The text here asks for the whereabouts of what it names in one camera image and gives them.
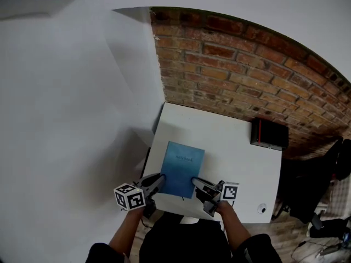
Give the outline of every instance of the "person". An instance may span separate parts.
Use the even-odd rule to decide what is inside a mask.
[[[127,213],[110,243],[94,244],[86,263],[128,262],[143,208]],[[195,224],[180,224],[183,216],[165,212],[146,234],[139,262],[236,262],[281,263],[268,235],[251,236],[227,201],[216,209],[223,219],[227,238],[220,224],[200,219]]]

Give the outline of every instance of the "red stripe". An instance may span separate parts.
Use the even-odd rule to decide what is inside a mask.
[[[259,125],[258,125],[258,143],[261,143],[261,120],[259,120]]]

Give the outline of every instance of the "forearm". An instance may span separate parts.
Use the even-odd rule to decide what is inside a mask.
[[[109,246],[119,254],[126,254],[129,257],[143,211],[144,209],[129,211],[122,225],[110,241]]]
[[[231,205],[221,203],[217,212],[222,216],[224,228],[227,232],[227,238],[231,251],[235,251],[245,240],[251,237],[250,233],[242,225]]]

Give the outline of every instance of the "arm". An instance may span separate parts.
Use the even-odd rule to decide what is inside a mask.
[[[122,225],[117,230],[109,246],[119,254],[125,254],[129,257],[134,241],[134,236],[137,231],[139,221],[143,216],[144,208],[131,210],[127,213]]]
[[[251,237],[227,201],[218,204],[217,212],[222,216],[235,262],[258,263],[264,259],[270,263],[281,263],[272,247],[270,237],[268,235]]]

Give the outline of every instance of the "wooden floor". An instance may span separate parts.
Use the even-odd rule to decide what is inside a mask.
[[[162,215],[157,211],[152,219],[144,220],[144,224],[152,226],[154,221]],[[283,213],[278,219],[269,224],[245,224],[251,235],[266,233],[270,236],[272,245],[276,249],[283,263],[291,262],[351,262],[350,251],[337,251],[336,253],[316,258],[316,255],[324,248],[321,245],[306,243],[300,248],[296,247],[302,241],[310,241],[322,245],[333,245],[339,242],[336,238],[309,238],[306,237],[308,225],[302,224],[299,220]],[[144,227],[140,222],[137,233],[135,235],[132,252],[131,263],[139,262],[139,249],[143,243],[144,237],[150,228]]]

